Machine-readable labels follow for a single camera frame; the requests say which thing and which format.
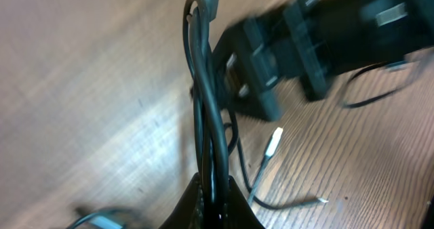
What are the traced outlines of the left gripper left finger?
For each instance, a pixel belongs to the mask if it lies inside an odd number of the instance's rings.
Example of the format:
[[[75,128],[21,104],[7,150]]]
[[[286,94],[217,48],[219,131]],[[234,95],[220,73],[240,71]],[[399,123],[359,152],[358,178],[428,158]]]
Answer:
[[[173,212],[160,225],[159,229],[199,228],[202,225],[202,212],[203,193],[201,176],[196,173],[193,175]]]

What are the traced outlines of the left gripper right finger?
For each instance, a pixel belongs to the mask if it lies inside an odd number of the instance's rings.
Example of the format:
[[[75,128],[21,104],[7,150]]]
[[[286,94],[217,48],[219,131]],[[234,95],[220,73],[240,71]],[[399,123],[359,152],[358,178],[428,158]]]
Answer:
[[[228,229],[264,229],[232,176],[229,177],[226,221]]]

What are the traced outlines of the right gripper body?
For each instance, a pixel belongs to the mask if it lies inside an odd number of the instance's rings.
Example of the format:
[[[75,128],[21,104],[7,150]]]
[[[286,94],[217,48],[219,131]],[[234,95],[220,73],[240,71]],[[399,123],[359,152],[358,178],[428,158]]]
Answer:
[[[218,104],[276,121],[281,79],[318,101],[342,73],[402,64],[432,45],[433,0],[297,0],[223,32],[212,53]]]

